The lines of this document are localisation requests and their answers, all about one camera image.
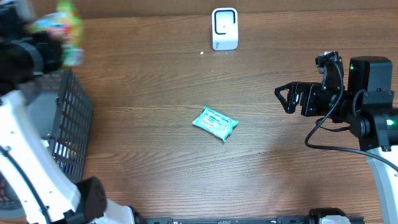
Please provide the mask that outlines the colourful gummy candy bag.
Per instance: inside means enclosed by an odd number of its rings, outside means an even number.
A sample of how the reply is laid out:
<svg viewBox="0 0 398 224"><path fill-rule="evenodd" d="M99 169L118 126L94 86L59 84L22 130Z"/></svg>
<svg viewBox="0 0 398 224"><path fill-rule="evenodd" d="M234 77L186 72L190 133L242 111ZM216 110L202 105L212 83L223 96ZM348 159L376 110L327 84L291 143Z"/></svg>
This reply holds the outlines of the colourful gummy candy bag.
<svg viewBox="0 0 398 224"><path fill-rule="evenodd" d="M28 26L30 32L45 31L62 43L64 67L76 67L83 63L83 22L71 0L57 1L57 11L47 14Z"/></svg>

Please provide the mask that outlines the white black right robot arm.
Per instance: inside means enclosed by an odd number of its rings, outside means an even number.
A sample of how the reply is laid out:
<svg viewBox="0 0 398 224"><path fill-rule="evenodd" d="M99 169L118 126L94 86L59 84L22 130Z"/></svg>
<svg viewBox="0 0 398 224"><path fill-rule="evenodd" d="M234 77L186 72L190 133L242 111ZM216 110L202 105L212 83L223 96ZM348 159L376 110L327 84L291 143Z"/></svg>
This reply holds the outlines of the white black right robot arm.
<svg viewBox="0 0 398 224"><path fill-rule="evenodd" d="M288 114L318 119L305 139L312 149L364 155L376 183L384 223L397 223L397 108L391 89L393 64L387 57L360 56L349 62L344 83L343 61L337 52L315 58L322 82L291 82L277 87L275 96ZM349 131L358 138L359 149L311 144L310 138L330 119L345 123L336 131Z"/></svg>

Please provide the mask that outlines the teal wet wipes pack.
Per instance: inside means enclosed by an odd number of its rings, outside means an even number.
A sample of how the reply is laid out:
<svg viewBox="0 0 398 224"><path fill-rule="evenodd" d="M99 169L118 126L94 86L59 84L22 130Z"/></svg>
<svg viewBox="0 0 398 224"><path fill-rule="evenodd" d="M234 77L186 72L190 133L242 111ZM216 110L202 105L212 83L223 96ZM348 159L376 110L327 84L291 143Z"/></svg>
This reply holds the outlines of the teal wet wipes pack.
<svg viewBox="0 0 398 224"><path fill-rule="evenodd" d="M231 119L211 108L204 107L203 112L192 124L213 134L225 142L239 121Z"/></svg>

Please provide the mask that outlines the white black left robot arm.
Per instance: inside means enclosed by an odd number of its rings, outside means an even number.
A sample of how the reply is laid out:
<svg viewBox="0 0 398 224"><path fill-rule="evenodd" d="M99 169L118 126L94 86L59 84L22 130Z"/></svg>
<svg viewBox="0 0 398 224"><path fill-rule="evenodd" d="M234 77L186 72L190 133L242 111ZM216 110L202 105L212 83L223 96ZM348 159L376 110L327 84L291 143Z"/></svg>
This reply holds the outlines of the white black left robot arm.
<svg viewBox="0 0 398 224"><path fill-rule="evenodd" d="M73 68L83 26L71 1L35 18L29 1L1 2L1 217L29 223L143 222L83 178L93 102Z"/></svg>

